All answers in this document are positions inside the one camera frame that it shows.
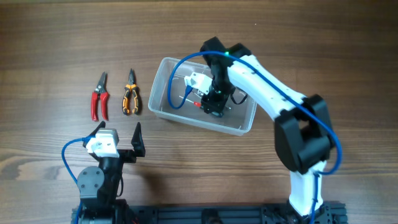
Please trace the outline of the clear plastic container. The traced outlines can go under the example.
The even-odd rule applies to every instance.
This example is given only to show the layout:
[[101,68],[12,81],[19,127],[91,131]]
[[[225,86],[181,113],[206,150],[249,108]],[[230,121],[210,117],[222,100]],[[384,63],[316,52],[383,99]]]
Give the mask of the clear plastic container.
[[179,60],[176,58],[166,57],[159,65],[148,102],[149,109],[156,116],[237,136],[241,136],[251,129],[257,103],[251,97],[247,97],[245,102],[239,104],[246,96],[246,93],[241,90],[234,92],[235,102],[232,100],[227,101],[226,106],[231,107],[231,110],[224,108],[222,118],[206,114],[202,107],[198,108],[189,102],[180,106],[182,102],[180,96],[197,102],[201,102],[201,97],[203,96],[203,93],[196,89],[193,89],[188,96],[185,96],[185,76],[190,76],[193,72],[208,75],[210,78],[212,75],[207,65],[186,61],[175,72],[172,79],[171,93],[168,93],[170,75],[178,62]]

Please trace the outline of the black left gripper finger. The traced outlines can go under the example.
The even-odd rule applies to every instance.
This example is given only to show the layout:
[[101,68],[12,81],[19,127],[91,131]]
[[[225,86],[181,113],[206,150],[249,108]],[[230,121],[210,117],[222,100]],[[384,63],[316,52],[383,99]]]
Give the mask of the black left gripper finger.
[[90,139],[95,137],[95,134],[99,131],[99,129],[104,128],[105,126],[106,123],[104,121],[100,122],[100,124],[87,137],[83,138],[83,147],[86,147]]
[[140,122],[137,123],[136,128],[134,130],[134,134],[131,139],[131,145],[133,146],[133,150],[136,157],[146,156],[146,149],[142,138],[142,129]]

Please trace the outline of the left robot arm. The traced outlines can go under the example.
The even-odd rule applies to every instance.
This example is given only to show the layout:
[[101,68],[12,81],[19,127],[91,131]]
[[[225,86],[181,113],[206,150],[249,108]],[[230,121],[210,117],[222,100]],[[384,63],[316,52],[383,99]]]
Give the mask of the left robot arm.
[[104,121],[86,137],[83,147],[97,166],[83,169],[77,177],[80,204],[72,211],[72,223],[139,223],[123,194],[123,165],[144,157],[146,150],[141,124],[137,123],[131,139],[132,149],[118,149],[118,132],[106,128]]

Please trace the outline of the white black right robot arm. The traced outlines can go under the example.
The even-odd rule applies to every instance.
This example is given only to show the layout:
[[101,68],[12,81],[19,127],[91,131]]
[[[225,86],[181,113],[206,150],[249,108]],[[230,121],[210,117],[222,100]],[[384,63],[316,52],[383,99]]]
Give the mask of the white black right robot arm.
[[213,37],[200,52],[213,76],[201,99],[205,113],[221,116],[235,89],[247,93],[274,122],[275,151],[290,171],[290,206],[301,217],[315,214],[323,203],[321,172],[335,145],[326,102],[287,87],[243,44],[227,49]]

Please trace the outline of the green handled screwdriver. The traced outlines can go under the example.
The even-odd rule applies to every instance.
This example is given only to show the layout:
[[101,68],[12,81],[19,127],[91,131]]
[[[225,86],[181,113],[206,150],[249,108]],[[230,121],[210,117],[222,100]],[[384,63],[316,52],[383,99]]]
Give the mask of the green handled screwdriver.
[[223,113],[217,113],[217,112],[211,112],[212,113],[212,115],[215,115],[215,116],[217,116],[217,117],[219,117],[219,118],[222,118],[223,117]]

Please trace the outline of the black red precision screwdriver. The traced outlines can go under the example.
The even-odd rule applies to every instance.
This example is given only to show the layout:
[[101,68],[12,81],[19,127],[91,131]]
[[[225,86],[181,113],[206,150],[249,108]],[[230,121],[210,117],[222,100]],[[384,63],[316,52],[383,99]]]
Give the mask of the black red precision screwdriver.
[[189,103],[191,103],[192,105],[194,105],[194,106],[196,106],[198,108],[201,107],[201,103],[200,102],[189,100],[189,99],[187,99],[184,96],[180,96],[180,98],[182,99],[182,102],[181,102],[180,106],[183,106],[186,102],[189,102]]

